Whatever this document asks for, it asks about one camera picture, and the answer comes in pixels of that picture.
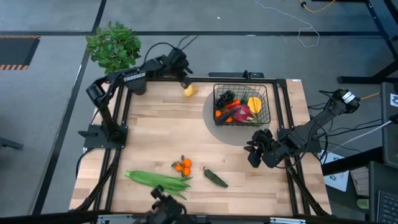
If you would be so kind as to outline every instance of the black wire basket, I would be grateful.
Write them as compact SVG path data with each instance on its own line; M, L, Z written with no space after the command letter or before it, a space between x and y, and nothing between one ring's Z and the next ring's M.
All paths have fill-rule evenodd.
M239 121L232 122L222 122L217 125L226 125L226 126L261 126L263 124L268 124L271 121L271 116L269 113L269 103L268 103L268 94L267 87L264 85L242 85L242 84L215 84L213 86L213 118L216 121L215 111L216 109L216 100L221 96L221 94L225 93L227 90L231 90L235 93L235 100L240 100L243 95L246 93L247 98L255 96L261 100L261 110L257 114L257 119L260 122L255 123L244 123Z

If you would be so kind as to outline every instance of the red pepper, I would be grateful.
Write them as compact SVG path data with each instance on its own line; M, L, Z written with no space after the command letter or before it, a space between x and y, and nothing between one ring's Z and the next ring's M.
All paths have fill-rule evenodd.
M234 100L232 103L225 105L225 108L230 110L232 109L232 107L236 106L236 105L240 105L241 101L240 100Z

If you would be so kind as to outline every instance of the wooden table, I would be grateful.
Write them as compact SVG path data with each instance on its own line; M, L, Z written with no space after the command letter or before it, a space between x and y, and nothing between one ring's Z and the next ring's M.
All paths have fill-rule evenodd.
M191 98L182 95L182 89L176 82L148 82L146 94L132 96L127 120L129 133L126 147L121 153L111 211L144 213L154 203L150 196L152 189L125 177L125 170L144 170L178 177L179 173L170 165L183 154L193 161L193 179L188 181L191 187L183 193L187 200L177 200L187 207L188 213L291 215L286 171L270 169L265 164L255 169L248 162L248 152L243 147L231 146L215 138L207 130L202 112L203 103L213 91L214 83L196 85L200 91ZM268 89L271 112L269 129L277 136L279 125L272 85L265 86ZM287 86L294 123L305 124L309 115L302 83L300 80L287 80ZM279 92L284 122L287 124L282 90ZM111 111L113 105L114 103L109 104ZM81 161L70 208L79 206L97 184L103 155L104 149L97 149ZM322 208L331 213L319 161L307 154L302 165L309 191ZM203 176L203 166L217 173L229 187L224 189L207 180ZM104 207L107 189L106 185L100 208ZM296 194L299 211L303 213L297 186Z

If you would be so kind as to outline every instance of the gray floor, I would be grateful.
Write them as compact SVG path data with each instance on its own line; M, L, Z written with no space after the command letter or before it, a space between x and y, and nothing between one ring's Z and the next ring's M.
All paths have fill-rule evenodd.
M364 4L335 3L324 12L311 14L296 1L261 1L297 16L318 31L366 30L376 26ZM29 1L0 0L0 30L91 30L100 0ZM394 22L381 5L376 7L388 33L396 32ZM309 2L320 8L324 2ZM263 9L252 1L139 1L108 0L101 26L109 20L121 21L140 31L147 30L299 30L306 27L287 16ZM142 52L159 41L177 44L181 37L145 36ZM303 37L310 45L315 37ZM0 217L29 213L32 199L43 173L62 113L72 89L85 48L83 37L42 37L27 71L0 71L0 136L25 144L23 151L0 150ZM154 48L149 57L166 54L167 47ZM318 90L349 88L359 96L379 92L376 85L339 85L340 75L370 76L392 62L383 39L321 37L318 46L306 49L296 37L201 36L186 49L195 76L208 72L263 72L269 78L302 80L309 105L326 101ZM85 88L103 75L97 64L85 70L69 129L55 175L45 202L44 213L67 211L75 180L75 164L81 154L83 138L77 131L87 128L94 106ZM380 99L364 101L354 116L340 116L335 127L355 127L380 118ZM362 133L331 138L342 143ZM380 145L381 134L349 144L365 151ZM342 156L354 151L339 149ZM331 203L333 213L345 218L363 218L362 213Z

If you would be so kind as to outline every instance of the green plant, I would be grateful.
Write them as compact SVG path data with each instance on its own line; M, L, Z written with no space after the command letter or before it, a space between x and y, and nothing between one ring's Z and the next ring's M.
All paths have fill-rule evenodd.
M86 36L87 51L93 62L98 61L105 68L105 74L127 69L140 58L141 41L135 33L116 21L115 26L108 23L108 29L96 30L96 35Z

